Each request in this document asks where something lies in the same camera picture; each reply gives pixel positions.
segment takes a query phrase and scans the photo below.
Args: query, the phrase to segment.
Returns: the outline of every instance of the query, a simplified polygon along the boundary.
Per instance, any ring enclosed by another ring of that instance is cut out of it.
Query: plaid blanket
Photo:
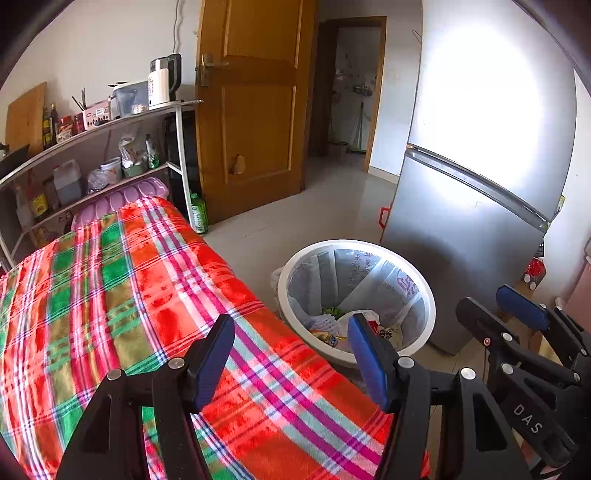
[[[235,343],[193,417],[215,479],[370,479],[379,464],[391,416],[277,320],[166,200],[62,236],[5,275],[0,294],[0,432],[31,479],[55,477],[109,370],[157,369],[221,313],[235,319]],[[165,479],[153,412],[142,416],[151,477]]]

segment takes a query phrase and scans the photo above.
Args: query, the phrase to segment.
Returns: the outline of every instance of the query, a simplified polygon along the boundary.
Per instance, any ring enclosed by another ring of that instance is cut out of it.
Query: trash can
[[[324,309],[373,310],[383,327],[401,330],[399,355],[417,352],[435,324],[435,299],[418,270],[384,247],[356,240],[320,242],[296,253],[281,270],[277,299],[283,321],[305,343],[347,368],[357,368],[352,353],[328,345],[303,325]]]

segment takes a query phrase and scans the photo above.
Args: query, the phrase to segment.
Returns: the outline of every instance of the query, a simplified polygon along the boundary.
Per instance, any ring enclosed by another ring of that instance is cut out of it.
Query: bottle
[[[43,220],[49,215],[49,205],[47,204],[45,191],[31,170],[29,170],[27,178],[27,197],[36,221]]]
[[[51,120],[47,107],[43,107],[43,150],[47,150],[51,146]]]
[[[33,226],[33,213],[29,207],[29,202],[20,185],[14,186],[14,193],[17,197],[17,217],[23,230]]]
[[[148,168],[150,170],[160,166],[160,155],[150,139],[150,134],[146,135],[146,150],[148,151]]]
[[[197,233],[201,235],[207,233],[209,230],[209,221],[207,220],[205,200],[200,198],[197,193],[191,194],[191,210],[193,211],[193,219],[195,220]]]
[[[60,124],[60,116],[57,114],[55,102],[53,102],[51,104],[50,119],[51,119],[51,122],[50,122],[50,124],[51,124],[51,144],[57,145],[57,134],[59,133],[58,129],[59,129],[59,124]]]

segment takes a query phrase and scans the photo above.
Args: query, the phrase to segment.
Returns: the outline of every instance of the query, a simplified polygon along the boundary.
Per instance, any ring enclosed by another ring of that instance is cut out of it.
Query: silver refrigerator
[[[440,349],[471,339],[457,302],[494,312],[496,289],[519,281],[543,241],[575,120],[569,61],[511,0],[423,0],[409,148],[382,245],[429,283]]]

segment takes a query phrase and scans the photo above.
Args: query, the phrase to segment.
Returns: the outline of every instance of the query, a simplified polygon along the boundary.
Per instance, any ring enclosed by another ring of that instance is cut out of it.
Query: pink box
[[[111,120],[111,102],[102,100],[93,103],[86,110],[84,110],[84,130],[92,130],[98,127],[97,123],[102,125],[105,121]]]

